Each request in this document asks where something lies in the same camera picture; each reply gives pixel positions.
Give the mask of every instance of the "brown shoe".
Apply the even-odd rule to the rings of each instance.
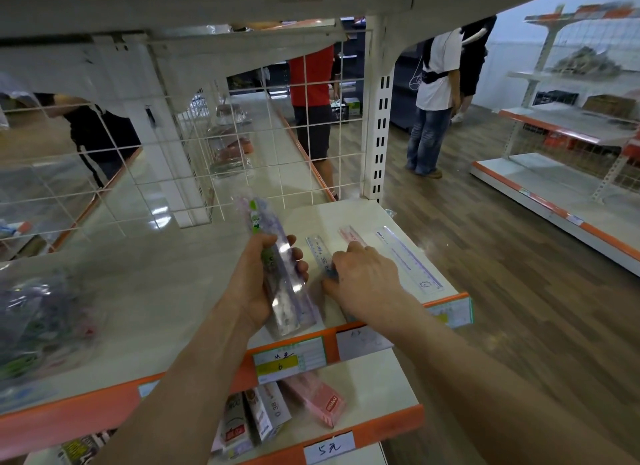
[[[427,177],[432,178],[432,179],[441,179],[442,178],[442,171],[440,169],[436,169],[433,172],[427,174]]]

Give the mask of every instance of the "pink box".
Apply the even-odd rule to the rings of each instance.
[[[340,419],[346,401],[331,386],[324,384],[314,372],[296,374],[283,380],[306,408],[333,428]]]

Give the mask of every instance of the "person in red shirt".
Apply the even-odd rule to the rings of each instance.
[[[330,188],[333,187],[333,167],[326,153],[329,149],[330,123],[335,122],[335,117],[329,100],[329,82],[339,74],[340,61],[333,54],[333,46],[289,61],[291,85],[307,83],[291,87],[298,140]],[[339,97],[338,83],[334,86],[334,95]]]

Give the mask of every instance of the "white wall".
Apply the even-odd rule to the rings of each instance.
[[[498,21],[487,42],[489,56],[480,76],[474,104],[492,110],[520,105],[527,82],[522,79],[507,78],[505,74],[510,70],[532,70],[547,35],[546,28],[526,24],[524,17],[552,13],[559,4],[565,5],[564,12],[572,12],[581,4],[614,1],[617,0],[533,0],[498,14]],[[632,1],[636,6],[640,6],[640,0],[622,1]],[[608,54],[624,67],[640,69],[640,20],[601,21],[600,24],[590,22],[589,26],[587,24],[587,22],[573,24],[561,31],[557,43],[564,44],[565,48],[557,50],[554,48],[556,52],[552,52],[552,57],[556,59],[563,57],[585,43],[587,39],[592,40],[587,42],[592,45],[593,40],[597,39],[601,43],[609,42],[622,48],[617,51],[610,50]],[[547,88],[561,89],[558,86],[540,85],[540,89]]]

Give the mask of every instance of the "wood plank flooring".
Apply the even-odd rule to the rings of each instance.
[[[460,291],[476,323],[458,330],[640,460],[640,279],[468,173],[499,157],[511,122],[472,107],[447,132],[444,178],[403,168],[389,134],[381,204]],[[426,426],[384,444],[390,465],[483,463],[436,393],[396,354]]]

